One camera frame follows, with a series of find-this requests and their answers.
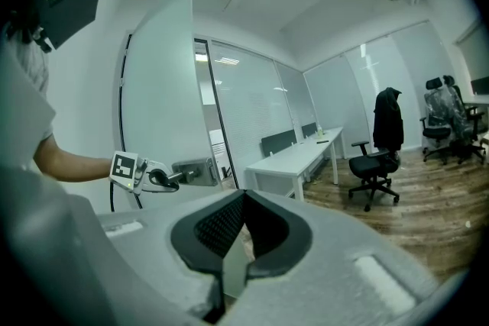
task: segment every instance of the jacket on chair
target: jacket on chair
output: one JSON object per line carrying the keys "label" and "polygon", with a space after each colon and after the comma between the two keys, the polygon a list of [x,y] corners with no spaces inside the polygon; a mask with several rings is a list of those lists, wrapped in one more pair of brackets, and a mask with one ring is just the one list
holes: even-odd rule
{"label": "jacket on chair", "polygon": [[394,152],[404,142],[403,118],[397,97],[400,91],[387,87],[377,95],[375,102],[374,146]]}

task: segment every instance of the wooden floor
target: wooden floor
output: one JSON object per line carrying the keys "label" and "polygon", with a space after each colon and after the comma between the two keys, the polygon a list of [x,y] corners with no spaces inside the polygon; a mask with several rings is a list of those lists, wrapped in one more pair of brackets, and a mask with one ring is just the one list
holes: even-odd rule
{"label": "wooden floor", "polygon": [[423,162],[421,151],[401,153],[402,165],[390,175],[400,202],[376,193],[372,209],[364,212],[366,192],[348,199],[348,189],[360,186],[348,161],[338,161],[339,186],[332,184],[331,163],[304,185],[307,202],[343,211],[368,224],[424,263],[440,281],[467,268],[489,224],[489,165],[451,158]]}

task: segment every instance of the fluorescent light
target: fluorescent light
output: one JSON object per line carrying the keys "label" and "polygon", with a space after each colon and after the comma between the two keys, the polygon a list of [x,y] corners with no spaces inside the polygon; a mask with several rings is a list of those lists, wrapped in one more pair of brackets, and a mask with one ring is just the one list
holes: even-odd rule
{"label": "fluorescent light", "polygon": [[216,60],[215,62],[235,66],[236,64],[239,63],[239,60],[229,59],[228,57],[221,57],[220,60]]}
{"label": "fluorescent light", "polygon": [[196,61],[205,61],[207,63],[207,61],[208,61],[207,55],[196,53]]}

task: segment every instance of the black office chair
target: black office chair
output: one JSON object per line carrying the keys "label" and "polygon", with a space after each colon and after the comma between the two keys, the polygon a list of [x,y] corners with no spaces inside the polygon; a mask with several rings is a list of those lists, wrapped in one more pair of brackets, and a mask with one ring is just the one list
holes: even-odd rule
{"label": "black office chair", "polygon": [[425,155],[423,162],[426,162],[429,156],[437,153],[445,165],[448,162],[447,156],[451,151],[451,147],[440,148],[439,146],[443,140],[448,140],[452,133],[452,128],[449,123],[448,109],[441,97],[442,91],[440,88],[442,86],[443,83],[440,78],[426,82],[426,89],[429,90],[425,94],[428,116],[421,118],[420,121],[423,123],[423,136],[436,141],[434,150],[429,150],[428,147],[423,148],[423,154]]}
{"label": "black office chair", "polygon": [[350,159],[350,170],[358,178],[361,178],[361,186],[349,189],[348,197],[351,199],[353,192],[371,190],[368,203],[364,208],[364,211],[368,212],[371,209],[371,203],[377,190],[393,195],[394,202],[399,202],[399,194],[384,185],[390,186],[392,179],[387,178],[387,176],[389,173],[397,171],[400,162],[396,158],[396,154],[391,153],[389,150],[367,153],[365,144],[368,144],[368,141],[360,141],[351,145],[352,147],[360,146],[363,156]]}
{"label": "black office chair", "polygon": [[459,111],[463,111],[463,115],[467,118],[467,121],[473,124],[471,133],[465,137],[466,140],[458,140],[458,143],[455,144],[455,152],[458,155],[458,164],[462,164],[464,161],[469,159],[472,154],[481,159],[481,164],[484,164],[486,150],[482,146],[475,146],[473,143],[478,141],[478,134],[487,132],[487,128],[480,127],[479,124],[481,122],[482,116],[484,113],[477,113],[477,106],[471,106],[470,108],[465,107],[464,100],[461,97],[460,88],[455,84],[455,79],[453,76],[443,76],[443,80],[445,81],[446,86],[451,92],[455,104],[455,109]]}

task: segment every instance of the white desk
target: white desk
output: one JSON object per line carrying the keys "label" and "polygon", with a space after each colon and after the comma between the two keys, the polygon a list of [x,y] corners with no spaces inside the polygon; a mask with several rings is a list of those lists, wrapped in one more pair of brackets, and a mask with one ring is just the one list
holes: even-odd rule
{"label": "white desk", "polygon": [[[257,174],[269,176],[280,176],[292,179],[293,191],[296,199],[304,201],[303,178],[310,181],[309,168],[319,157],[331,148],[331,160],[333,165],[333,183],[338,185],[338,167],[336,166],[336,151],[334,141],[340,137],[342,141],[342,155],[345,159],[345,140],[343,139],[343,128],[328,129],[320,139],[313,135],[298,144],[294,144],[271,157],[256,162],[246,169],[254,173],[254,179],[258,187]],[[327,140],[327,143],[317,144],[317,141]]]}

